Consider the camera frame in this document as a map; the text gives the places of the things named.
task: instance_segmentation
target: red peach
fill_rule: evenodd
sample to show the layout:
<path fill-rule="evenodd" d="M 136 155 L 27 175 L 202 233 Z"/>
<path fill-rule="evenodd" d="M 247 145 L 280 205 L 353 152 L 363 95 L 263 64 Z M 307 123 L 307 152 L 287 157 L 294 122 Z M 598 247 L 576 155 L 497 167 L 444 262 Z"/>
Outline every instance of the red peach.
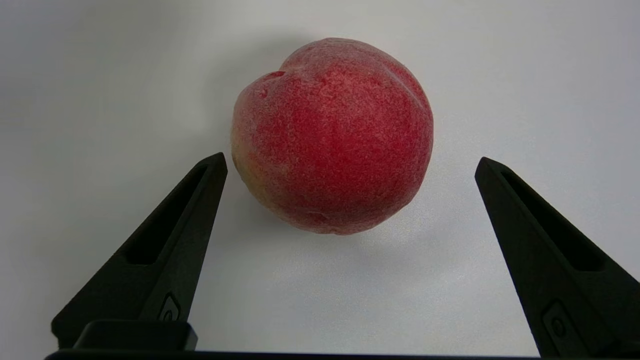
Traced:
<path fill-rule="evenodd" d="M 396 59 L 326 38 L 240 93 L 231 137 L 236 169 L 262 205 L 300 229 L 353 234 L 418 192 L 433 115 Z"/>

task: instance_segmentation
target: white backdrop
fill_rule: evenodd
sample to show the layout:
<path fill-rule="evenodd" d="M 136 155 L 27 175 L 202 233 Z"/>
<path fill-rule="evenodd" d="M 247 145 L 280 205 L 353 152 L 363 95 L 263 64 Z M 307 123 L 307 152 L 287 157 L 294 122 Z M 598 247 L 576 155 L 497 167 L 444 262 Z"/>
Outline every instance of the white backdrop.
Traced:
<path fill-rule="evenodd" d="M 0 357 L 53 352 L 51 318 L 218 151 L 199 349 L 535 356 L 474 170 L 640 277 L 638 34 L 638 1 L 0 0 Z M 324 37 L 395 56 L 435 115 L 419 194 L 348 237 L 283 224 L 230 162 L 239 91 Z"/>

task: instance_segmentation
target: peach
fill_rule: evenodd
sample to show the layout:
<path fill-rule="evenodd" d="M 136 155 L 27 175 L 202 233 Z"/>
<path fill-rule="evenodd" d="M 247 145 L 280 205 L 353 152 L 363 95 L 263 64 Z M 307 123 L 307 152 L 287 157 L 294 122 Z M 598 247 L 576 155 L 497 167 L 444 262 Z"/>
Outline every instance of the peach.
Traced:
<path fill-rule="evenodd" d="M 232 157 L 249 191 L 315 233 L 353 234 L 418 192 L 433 115 L 412 73 L 363 42 L 307 44 L 238 96 Z"/>

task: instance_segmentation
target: white table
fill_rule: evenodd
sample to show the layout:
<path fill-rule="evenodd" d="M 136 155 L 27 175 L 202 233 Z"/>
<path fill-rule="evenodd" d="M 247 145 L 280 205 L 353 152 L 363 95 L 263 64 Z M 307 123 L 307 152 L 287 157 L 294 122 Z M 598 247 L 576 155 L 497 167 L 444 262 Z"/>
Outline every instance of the white table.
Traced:
<path fill-rule="evenodd" d="M 536 355 L 474 170 L 640 277 L 639 34 L 638 1 L 0 0 L 0 357 L 53 352 L 51 318 L 218 151 L 199 349 Z M 395 56 L 435 114 L 416 198 L 348 237 L 283 224 L 230 162 L 239 91 L 324 37 Z"/>

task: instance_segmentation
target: black plastic part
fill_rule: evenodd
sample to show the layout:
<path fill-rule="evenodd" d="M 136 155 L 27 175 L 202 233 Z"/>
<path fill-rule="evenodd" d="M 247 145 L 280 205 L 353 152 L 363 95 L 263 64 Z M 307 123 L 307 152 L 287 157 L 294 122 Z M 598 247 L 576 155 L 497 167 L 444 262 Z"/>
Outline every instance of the black plastic part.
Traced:
<path fill-rule="evenodd" d="M 542 357 L 639 357 L 640 285 L 511 169 L 476 182 Z"/>
<path fill-rule="evenodd" d="M 61 350 L 45 360 L 535 360 L 535 357 L 408 356 L 369 354 L 265 354 L 258 352 L 126 352 Z"/>
<path fill-rule="evenodd" d="M 195 350 L 198 336 L 186 322 L 99 320 L 84 328 L 74 349 Z"/>
<path fill-rule="evenodd" d="M 187 320 L 226 176 L 222 153 L 189 171 L 53 319 L 60 348 L 95 320 Z"/>

